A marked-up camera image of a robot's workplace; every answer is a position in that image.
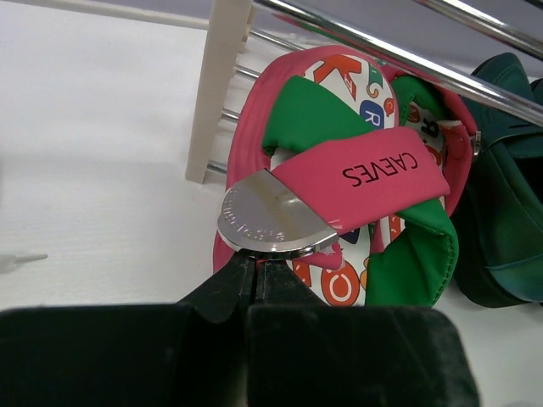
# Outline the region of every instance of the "white table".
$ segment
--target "white table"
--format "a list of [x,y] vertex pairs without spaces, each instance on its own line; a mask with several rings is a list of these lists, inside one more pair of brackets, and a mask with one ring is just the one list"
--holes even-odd
[[[0,2],[0,309],[173,302],[211,271],[222,176],[184,180],[205,31]],[[256,70],[281,52],[251,47]],[[249,82],[236,78],[239,110]],[[214,152],[225,162],[232,128]],[[484,405],[543,405],[543,309],[483,309],[450,287]]]

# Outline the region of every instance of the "dark green fabric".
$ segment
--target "dark green fabric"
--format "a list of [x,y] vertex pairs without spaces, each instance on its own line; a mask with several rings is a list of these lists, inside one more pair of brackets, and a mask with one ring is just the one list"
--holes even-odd
[[[262,147],[268,153],[276,147],[301,153],[326,140],[372,130],[328,89],[295,76],[273,106]],[[382,254],[370,255],[366,304],[431,306],[451,279],[458,256],[456,233],[438,199],[398,216],[406,220],[407,228]]]
[[533,81],[531,87],[534,92],[534,100],[539,104],[543,104],[543,78]]
[[458,254],[455,229],[444,213],[441,202],[431,199],[397,214],[406,229],[384,252],[370,255],[366,304],[435,304]]
[[[535,100],[522,65],[511,53],[486,61],[476,76]],[[473,163],[465,196],[453,217],[459,239],[472,241],[476,236],[473,250],[480,252],[478,262],[460,252],[459,287],[486,306],[510,305],[512,297],[518,303],[543,301],[543,129],[496,109],[465,103],[481,130],[484,150]],[[504,137],[513,132],[513,137]]]
[[402,75],[394,79],[390,85],[394,89],[400,111],[400,125],[406,125],[410,103],[415,102],[422,109],[430,111],[437,120],[448,119],[448,109],[435,88],[415,76]]
[[372,125],[328,89],[293,76],[273,105],[262,147],[268,155],[273,155],[277,146],[301,153],[321,142],[372,130]]

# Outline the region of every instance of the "rack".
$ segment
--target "rack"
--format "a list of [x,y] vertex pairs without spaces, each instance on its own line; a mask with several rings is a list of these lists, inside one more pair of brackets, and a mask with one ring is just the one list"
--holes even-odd
[[[433,11],[485,34],[510,47],[543,61],[543,42],[510,25],[457,0],[413,0]],[[300,46],[251,27],[254,11],[270,11],[287,22],[316,31],[324,36],[382,59],[412,75],[449,89],[465,98],[513,114],[543,126],[543,107],[488,82],[481,81],[450,66],[436,64],[414,52],[397,47],[359,27],[297,1],[284,0],[215,0],[204,50],[199,81],[193,132],[185,176],[201,183],[205,172],[226,173],[226,166],[210,161],[210,152],[219,120],[237,122],[239,114],[223,108],[232,75],[249,79],[259,73],[236,64],[238,52],[247,36],[269,42],[293,52]]]

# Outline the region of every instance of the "metal rod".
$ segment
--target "metal rod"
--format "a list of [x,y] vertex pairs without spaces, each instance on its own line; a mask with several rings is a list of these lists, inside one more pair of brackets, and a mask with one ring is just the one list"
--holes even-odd
[[284,0],[255,0],[255,5],[259,8],[270,9],[291,24],[302,25],[307,30],[317,31],[335,41],[374,55],[425,81],[515,115],[535,125],[543,126],[543,106],[488,82],[463,74],[460,70],[436,64],[415,53],[389,44],[319,9],[305,5],[302,7],[292,1]]
[[238,123],[239,113],[236,113],[229,109],[223,109],[221,118],[232,123]]
[[260,76],[260,72],[257,72],[255,70],[252,70],[250,68],[245,68],[241,65],[235,66],[236,74],[241,75],[244,78],[250,79],[252,81],[256,81],[258,77]]
[[278,36],[268,34],[267,32],[259,30],[258,28],[252,28],[251,31],[249,31],[249,35],[253,36],[254,38],[258,38],[259,40],[270,42],[273,45],[286,49],[287,51],[300,51],[304,49],[290,41],[286,41]]
[[210,159],[210,161],[207,163],[207,169],[218,174],[227,173],[227,167],[223,163],[213,161],[212,159]]
[[459,0],[413,0],[522,53],[543,61],[543,42]]

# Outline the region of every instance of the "silver metal plate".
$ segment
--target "silver metal plate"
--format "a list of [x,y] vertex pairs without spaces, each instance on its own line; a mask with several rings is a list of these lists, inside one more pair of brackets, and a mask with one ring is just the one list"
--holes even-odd
[[339,240],[331,226],[268,170],[227,191],[217,225],[229,247],[257,259],[297,259]]

